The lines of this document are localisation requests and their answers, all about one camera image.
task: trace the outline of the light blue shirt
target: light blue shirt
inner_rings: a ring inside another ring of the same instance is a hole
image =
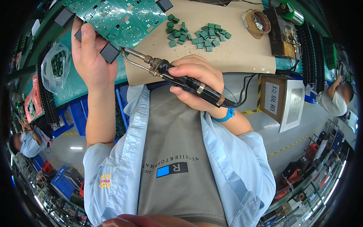
[[[40,130],[38,127],[34,127],[34,132],[36,132],[40,138],[42,139],[42,145],[39,146],[38,142],[33,138],[33,132],[26,131],[23,133],[23,143],[20,148],[20,153],[22,153],[24,156],[28,158],[33,158],[39,152],[41,152],[44,148],[47,146],[47,142],[44,139],[46,137],[49,140],[49,137],[47,137],[42,130]]]
[[[102,143],[91,146],[83,158],[84,205],[93,226],[137,214],[149,94],[144,85],[129,87],[126,134],[112,149]],[[235,136],[206,112],[200,120],[228,226],[256,226],[276,192],[262,137],[256,132]]]

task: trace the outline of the embroidered logo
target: embroidered logo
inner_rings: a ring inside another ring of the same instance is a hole
[[[101,181],[99,183],[99,186],[100,187],[110,187],[110,185],[111,185],[110,179],[111,179],[111,174],[101,175]]]

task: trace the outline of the gray t-shirt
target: gray t-shirt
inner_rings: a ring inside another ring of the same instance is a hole
[[[205,150],[200,112],[169,86],[150,93],[138,215],[163,214],[190,223],[227,227]]]

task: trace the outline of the solder wire spool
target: solder wire spool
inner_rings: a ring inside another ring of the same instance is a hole
[[[289,11],[284,13],[282,16],[285,19],[291,20],[296,25],[302,25],[304,23],[304,15],[288,1],[283,1],[283,5],[289,8]]]

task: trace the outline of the brown paper mat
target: brown paper mat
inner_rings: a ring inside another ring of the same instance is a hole
[[[232,37],[220,42],[218,48],[213,47],[213,52],[204,49],[197,50],[197,45],[192,41],[185,41],[184,45],[177,44],[170,48],[168,34],[165,29],[169,20],[164,21],[155,28],[135,50],[166,59],[169,62],[190,54],[197,54],[208,60],[214,67],[222,72],[248,72],[248,73],[275,73],[275,57],[271,55],[271,47],[268,35],[263,35],[260,40],[252,37],[243,25],[241,15],[248,9],[263,10],[263,5],[254,5],[245,2],[231,2],[227,7],[210,5],[188,0],[171,0],[173,8],[166,12],[173,14],[180,22],[175,25],[179,29],[182,22],[192,34],[208,23],[219,24],[229,32]],[[146,67],[141,59],[129,55],[129,59]],[[148,84],[161,81],[159,77],[153,77],[145,70],[125,62],[127,80],[130,86]]]

